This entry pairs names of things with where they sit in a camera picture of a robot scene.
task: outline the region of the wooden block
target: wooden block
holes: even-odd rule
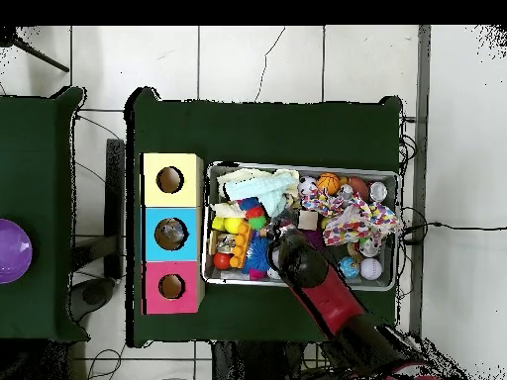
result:
[[[196,154],[142,153],[141,162],[141,190],[147,207],[202,206],[203,162]]]
[[[300,210],[297,228],[304,231],[316,231],[318,221],[319,213],[315,211]]]
[[[198,261],[201,253],[201,207],[197,208],[146,208],[144,247],[146,262]],[[170,219],[184,226],[186,241],[180,248],[160,234],[160,227]]]
[[[197,261],[147,262],[144,280],[145,315],[193,314],[204,297]]]

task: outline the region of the dark green tablecloth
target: dark green tablecloth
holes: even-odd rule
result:
[[[128,337],[147,340],[258,339],[314,341],[323,336],[285,288],[206,285],[193,315],[141,314],[139,154],[192,152],[214,160],[398,171],[400,105],[327,102],[319,104],[224,104],[160,101],[138,89],[126,106],[128,162],[128,247],[135,247],[134,279],[127,304]],[[393,324],[395,289],[357,292],[377,324]]]
[[[0,284],[0,338],[87,339],[66,307],[72,227],[71,124],[83,97],[0,97],[0,218],[34,248],[18,281]]]

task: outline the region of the gray bin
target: gray bin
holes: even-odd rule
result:
[[[230,269],[227,271],[227,279],[223,279],[222,271],[216,269],[213,265],[213,256],[208,254],[208,239],[211,232],[211,223],[215,216],[215,212],[209,207],[209,204],[218,204],[220,201],[218,193],[217,177],[229,172],[233,172],[242,167],[254,168],[274,172],[276,169],[294,169],[299,172],[299,176],[312,176],[318,178],[324,172],[335,173],[338,176],[357,176],[364,181],[380,181],[387,188],[387,197],[382,202],[385,206],[390,208],[396,216],[400,217],[400,194],[401,194],[401,180],[397,173],[388,171],[377,170],[351,170],[351,169],[333,169],[328,167],[309,167],[309,166],[281,166],[274,164],[258,164],[258,163],[230,163],[225,165],[223,162],[213,162],[208,166],[206,172],[206,182],[208,185],[208,197],[204,208],[204,237],[202,247],[202,263],[201,271],[203,278],[214,284],[241,284],[248,286],[273,286],[273,287],[287,287],[285,283],[280,280],[273,280],[265,278],[262,280],[251,281],[248,275],[241,273],[241,270]],[[358,276],[353,280],[348,280],[348,284],[353,290],[364,291],[387,291],[395,283],[397,271],[397,245],[398,245],[398,232],[394,235],[389,235],[384,241],[379,255],[376,257],[382,265],[382,274],[377,280],[365,280]],[[326,246],[324,251],[329,261],[339,261],[347,254],[347,247],[341,246]]]

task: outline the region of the circular hole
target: circular hole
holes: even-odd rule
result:
[[[174,194],[183,186],[183,173],[177,167],[165,167],[156,176],[156,185],[160,191]]]
[[[164,275],[158,282],[158,292],[165,299],[179,299],[185,292],[185,282],[178,274]]]
[[[188,238],[188,230],[179,219],[164,219],[154,229],[154,240],[162,249],[178,250]]]

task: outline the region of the purple bowl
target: purple bowl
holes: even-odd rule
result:
[[[32,243],[23,229],[0,219],[0,284],[20,279],[32,262]]]

